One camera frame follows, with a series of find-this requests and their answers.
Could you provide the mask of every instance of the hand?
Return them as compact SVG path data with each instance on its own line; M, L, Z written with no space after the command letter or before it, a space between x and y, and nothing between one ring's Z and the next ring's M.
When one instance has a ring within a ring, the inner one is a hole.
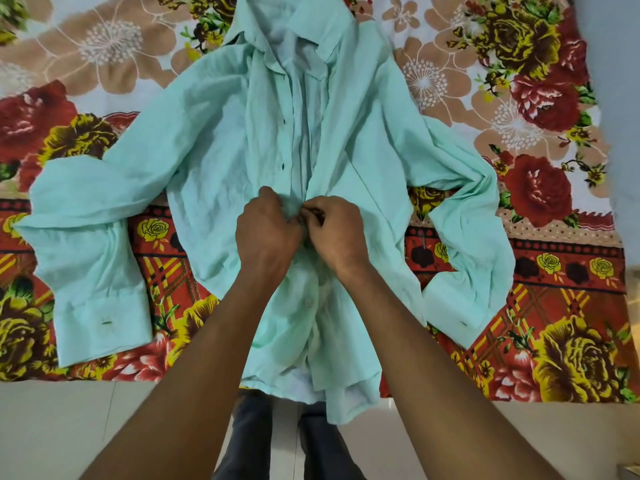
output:
M316 197L302 204L302 217L320 257L344 282L347 274L369 265L360 209L341 197Z
M241 269L279 285L304 236L298 216L285 220L282 202L270 187L244 206L237 220L236 243Z

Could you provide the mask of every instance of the person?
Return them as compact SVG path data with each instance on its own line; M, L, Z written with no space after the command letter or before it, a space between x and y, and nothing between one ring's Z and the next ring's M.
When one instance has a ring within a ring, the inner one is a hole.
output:
M241 268L236 281L81 480L212 478L253 336L305 236L301 220L364 321L429 480L560 479L376 272L357 206L340 197L316 197L304 202L300 217L286 220L278 195L268 187L244 207L237 220ZM259 433L247 434L257 424ZM364 478L337 429L325 424L321 405L308 406L300 433L308 458L316 464L305 464L305 478ZM213 478L268 478L270 427L268 398L245 393L227 450L235 452L235 459L227 455ZM244 431L238 437L252 444L238 443L236 431ZM323 461L324 469L318 464ZM243 469L242 464L257 466Z

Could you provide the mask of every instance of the pants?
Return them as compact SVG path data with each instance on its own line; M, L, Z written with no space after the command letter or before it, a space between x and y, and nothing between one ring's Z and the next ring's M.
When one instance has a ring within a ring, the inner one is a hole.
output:
M268 480L271 464L272 405L260 392L238 405L227 451L213 480ZM324 403L306 406L298 421L305 452L305 480L366 480L351 459L340 431L326 420Z

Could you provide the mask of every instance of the bed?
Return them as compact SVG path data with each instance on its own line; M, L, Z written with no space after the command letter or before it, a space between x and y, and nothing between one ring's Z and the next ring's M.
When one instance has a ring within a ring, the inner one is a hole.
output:
M420 111L455 128L497 174L513 287L471 348L429 328L434 339L494 401L638 402L608 146L571 0L344 2L388 35ZM151 98L219 47L235 4L0 0L0 380L158 381L215 309L160 196L129 220L154 341L60 368L54 297L13 225L47 161L101 158ZM408 193L406 260L426 285L451 269L429 221L448 195ZM391 394L384 379L380 393Z

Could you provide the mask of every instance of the person's left arm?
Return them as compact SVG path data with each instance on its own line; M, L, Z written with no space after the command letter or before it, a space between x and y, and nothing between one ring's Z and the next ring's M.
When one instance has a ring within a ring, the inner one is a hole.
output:
M276 193L261 188L238 217L233 286L81 480L211 478L253 336L302 238Z

